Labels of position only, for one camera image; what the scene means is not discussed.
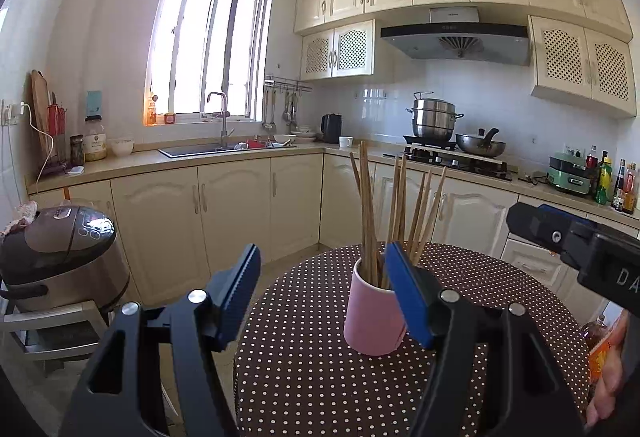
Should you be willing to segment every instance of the lattice panel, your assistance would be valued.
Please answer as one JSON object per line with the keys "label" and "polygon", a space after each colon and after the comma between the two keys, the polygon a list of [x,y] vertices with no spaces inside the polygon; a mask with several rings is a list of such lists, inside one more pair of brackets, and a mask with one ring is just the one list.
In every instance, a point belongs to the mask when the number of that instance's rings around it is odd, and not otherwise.
{"label": "lattice panel", "polygon": [[625,56],[607,43],[596,44],[600,92],[629,101],[629,81],[626,78]]}
{"label": "lattice panel", "polygon": [[581,85],[582,60],[578,39],[561,29],[547,29],[544,40],[547,77]]}
{"label": "lattice panel", "polygon": [[329,68],[329,39],[316,38],[306,48],[305,72],[324,72]]}
{"label": "lattice panel", "polygon": [[367,33],[348,31],[340,36],[338,70],[359,69],[367,65]]}

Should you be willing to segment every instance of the countertop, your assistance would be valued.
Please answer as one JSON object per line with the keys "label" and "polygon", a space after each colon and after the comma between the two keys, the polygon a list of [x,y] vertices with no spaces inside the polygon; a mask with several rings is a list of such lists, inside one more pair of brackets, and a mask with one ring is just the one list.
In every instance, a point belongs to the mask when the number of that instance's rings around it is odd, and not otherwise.
{"label": "countertop", "polygon": [[[27,188],[29,194],[64,188],[66,186],[75,186],[88,182],[101,181],[105,179],[114,179],[127,175],[136,175],[147,172],[159,172],[161,170],[174,170],[176,168],[186,168],[190,166],[200,166],[205,164],[215,164],[219,162],[239,161],[247,159],[263,159],[265,157],[283,157],[283,156],[300,156],[303,154],[331,154],[333,156],[349,157],[353,152],[358,157],[357,147],[350,150],[341,150],[335,144],[310,143],[300,144],[287,148],[268,148],[264,150],[239,150],[236,152],[223,152],[221,154],[210,154],[208,156],[189,156],[178,157],[177,159],[169,159],[158,150],[145,150],[142,152],[134,152],[127,157],[109,156],[105,159],[93,162],[87,162],[84,165],[84,173],[76,176],[51,176],[41,179],[36,190],[36,185],[30,184]],[[394,160],[390,157],[384,157],[383,154],[400,153],[402,146],[371,146],[369,148],[369,160],[382,164],[393,165]],[[442,174],[442,167],[431,164],[407,162],[407,168],[425,172],[431,169],[434,175]],[[484,186],[491,186],[528,197],[533,197],[542,201],[549,201],[555,204],[574,208],[576,210],[598,215],[611,221],[625,224],[626,226],[640,229],[640,218],[631,215],[619,213],[610,206],[603,206],[595,203],[590,198],[582,198],[566,194],[558,191],[547,184],[539,183],[532,185],[529,182],[519,181],[514,178],[513,181],[503,181],[494,177],[486,177],[459,170],[447,169],[447,176],[452,179],[459,179],[467,182],[474,182]]]}

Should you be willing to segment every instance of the metal screw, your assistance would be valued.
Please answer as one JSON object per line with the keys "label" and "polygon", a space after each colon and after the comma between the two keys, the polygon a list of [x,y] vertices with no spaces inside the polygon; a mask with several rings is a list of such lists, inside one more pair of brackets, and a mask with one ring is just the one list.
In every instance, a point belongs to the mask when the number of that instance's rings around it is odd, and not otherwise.
{"label": "metal screw", "polygon": [[509,312],[514,316],[523,316],[524,313],[527,312],[527,309],[520,303],[512,303],[509,306]]}
{"label": "metal screw", "polygon": [[207,292],[202,289],[194,289],[187,298],[191,303],[202,303],[207,298]]}
{"label": "metal screw", "polygon": [[460,299],[460,295],[453,289],[445,289],[440,293],[440,298],[447,303],[455,303]]}
{"label": "metal screw", "polygon": [[125,305],[122,306],[120,310],[122,311],[122,314],[124,314],[124,316],[132,316],[133,314],[138,312],[139,308],[140,308],[140,305],[138,305],[137,303],[127,302]]}

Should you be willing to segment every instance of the pink cup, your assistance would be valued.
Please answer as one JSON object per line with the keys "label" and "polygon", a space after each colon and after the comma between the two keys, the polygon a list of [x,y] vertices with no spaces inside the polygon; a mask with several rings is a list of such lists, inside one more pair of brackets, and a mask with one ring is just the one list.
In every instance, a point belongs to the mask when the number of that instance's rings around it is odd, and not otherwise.
{"label": "pink cup", "polygon": [[360,354],[383,356],[400,346],[406,331],[404,316],[394,291],[374,287],[360,277],[361,261],[353,267],[344,339]]}

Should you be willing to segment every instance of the round table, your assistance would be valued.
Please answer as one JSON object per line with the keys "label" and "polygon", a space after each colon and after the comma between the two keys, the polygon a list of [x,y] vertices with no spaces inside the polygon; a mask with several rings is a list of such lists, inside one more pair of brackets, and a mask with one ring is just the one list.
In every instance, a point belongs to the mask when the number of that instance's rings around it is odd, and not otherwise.
{"label": "round table", "polygon": [[[433,351],[409,335],[396,352],[370,357],[342,335],[354,245],[328,251],[290,270],[254,305],[234,360],[236,415],[245,436],[406,435],[433,363]],[[432,243],[420,265],[478,305],[519,302],[538,324],[583,409],[587,348],[566,307],[526,273],[492,257]],[[460,430],[472,437],[484,387],[486,348],[476,348],[474,378]]]}

